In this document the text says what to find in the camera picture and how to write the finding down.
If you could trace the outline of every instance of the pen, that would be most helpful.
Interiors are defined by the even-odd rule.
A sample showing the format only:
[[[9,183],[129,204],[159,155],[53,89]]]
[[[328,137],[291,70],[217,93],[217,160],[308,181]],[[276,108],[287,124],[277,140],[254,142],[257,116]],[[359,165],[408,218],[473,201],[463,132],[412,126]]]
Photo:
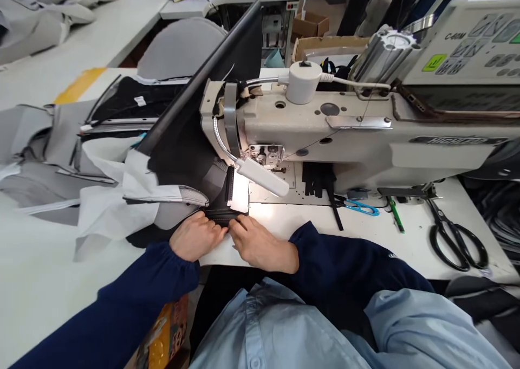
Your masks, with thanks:
[[[402,234],[405,233],[405,229],[402,226],[401,219],[399,218],[399,214],[397,213],[397,209],[395,208],[395,201],[389,197],[388,203],[390,204],[390,208],[392,208],[392,213],[394,215],[395,222],[397,223],[397,227],[399,228],[399,231],[401,231]]]

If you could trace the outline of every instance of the navy blue sleeve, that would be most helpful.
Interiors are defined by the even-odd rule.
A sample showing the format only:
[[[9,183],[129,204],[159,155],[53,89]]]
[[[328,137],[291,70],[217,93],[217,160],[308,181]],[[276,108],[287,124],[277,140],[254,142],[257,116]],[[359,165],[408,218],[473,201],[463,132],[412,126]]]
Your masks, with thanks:
[[[151,244],[97,300],[20,358],[20,368],[123,368],[163,305],[194,290],[199,263],[179,258],[169,244]]]
[[[340,289],[365,308],[380,290],[433,292],[431,284],[406,262],[368,240],[322,235],[307,222],[289,241],[296,245],[300,258],[293,282],[308,297]]]

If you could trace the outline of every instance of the scissors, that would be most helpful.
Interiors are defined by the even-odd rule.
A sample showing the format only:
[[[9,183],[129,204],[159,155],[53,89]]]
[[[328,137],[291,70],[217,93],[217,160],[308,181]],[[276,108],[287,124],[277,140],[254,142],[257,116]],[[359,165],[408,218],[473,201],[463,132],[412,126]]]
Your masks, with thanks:
[[[334,195],[334,197],[337,199],[336,207],[344,206],[345,208],[352,209],[356,212],[365,213],[369,216],[379,216],[379,211],[377,210],[377,208],[375,208],[373,206],[363,204],[363,203],[348,199],[343,196]]]
[[[484,247],[479,238],[475,236],[475,234],[472,233],[469,229],[464,228],[460,224],[453,223],[450,219],[448,219],[433,200],[429,199],[427,200],[427,202],[430,205],[433,217],[435,218],[435,225],[430,230],[430,242],[432,243],[433,251],[435,251],[437,256],[448,266],[459,271],[469,271],[472,266],[477,269],[485,269],[486,267],[488,267],[488,252],[486,251],[486,247]],[[450,238],[447,234],[446,230],[444,229],[444,223],[446,223],[447,226],[450,228],[450,231],[453,233],[453,236],[455,237],[455,241],[453,241],[452,238]],[[455,253],[455,256],[457,257],[461,265],[457,265],[450,261],[446,257],[446,255],[444,255],[444,253],[440,250],[439,240],[437,236],[438,233],[440,233],[444,241]],[[477,247],[479,261],[475,261],[471,256],[469,250],[467,249],[466,243],[462,238],[462,234],[467,236]]]

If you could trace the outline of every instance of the sewing machine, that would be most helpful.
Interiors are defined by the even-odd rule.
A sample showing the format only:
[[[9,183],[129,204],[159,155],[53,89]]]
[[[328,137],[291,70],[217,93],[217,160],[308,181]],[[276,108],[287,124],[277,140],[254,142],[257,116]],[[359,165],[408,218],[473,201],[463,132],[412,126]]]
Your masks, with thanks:
[[[316,92],[318,82],[329,80],[308,62],[293,64],[272,91],[240,107],[236,85],[210,82],[202,128],[219,156],[228,164],[236,157],[238,167],[249,158],[281,177],[282,162],[333,163],[336,193],[411,187],[478,169],[496,146],[520,136],[520,69],[503,68],[503,54],[517,50],[519,6],[520,0],[454,1],[428,32],[426,48],[408,33],[374,35],[350,73],[358,84],[350,92]],[[392,84],[392,92],[364,82]]]

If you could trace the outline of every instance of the table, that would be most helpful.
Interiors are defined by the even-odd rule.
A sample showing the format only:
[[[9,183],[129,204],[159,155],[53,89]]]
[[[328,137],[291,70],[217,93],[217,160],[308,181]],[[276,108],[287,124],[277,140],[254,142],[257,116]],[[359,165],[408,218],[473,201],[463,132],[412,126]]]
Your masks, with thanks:
[[[280,69],[262,69],[261,77],[275,76]],[[106,69],[79,100],[95,99],[119,74],[135,69]],[[455,178],[437,185],[443,196],[438,206],[454,222],[473,231],[487,248],[490,278],[498,282],[520,282],[506,255],[481,218],[465,190]],[[97,256],[73,262],[76,227],[50,223],[20,215],[15,203],[0,193],[0,367],[7,367],[71,316],[91,304],[97,291],[116,279],[142,253],[126,241],[111,241]],[[318,205],[250,205],[250,215],[281,239],[307,221],[319,232],[361,237],[383,245],[428,279],[449,280],[463,273],[450,269],[433,253],[428,232],[433,216],[426,205],[398,205],[406,234],[399,233],[390,213],[370,217],[342,208],[345,231],[337,230],[330,207]],[[227,237],[202,263],[244,265]],[[480,275],[471,270],[471,274]]]
[[[184,0],[181,2],[174,3],[169,1],[161,10],[161,18],[164,20],[180,20],[183,18],[190,17],[205,17],[207,13],[218,6],[225,6],[229,4],[247,4],[252,3],[256,0]],[[262,3],[281,3],[285,9],[285,2],[290,1],[302,1],[302,0],[260,0]],[[285,56],[285,66],[290,66],[290,53],[287,51],[288,45],[290,44],[291,34],[293,31],[293,19],[296,14],[296,9],[288,11],[289,17],[287,21],[287,34],[284,36],[285,45],[281,47]],[[224,29],[229,30],[227,10],[224,7],[221,13]]]
[[[52,103],[84,70],[118,66],[159,21],[167,1],[103,4],[94,9],[96,21],[74,27],[62,45],[0,66],[0,110]]]

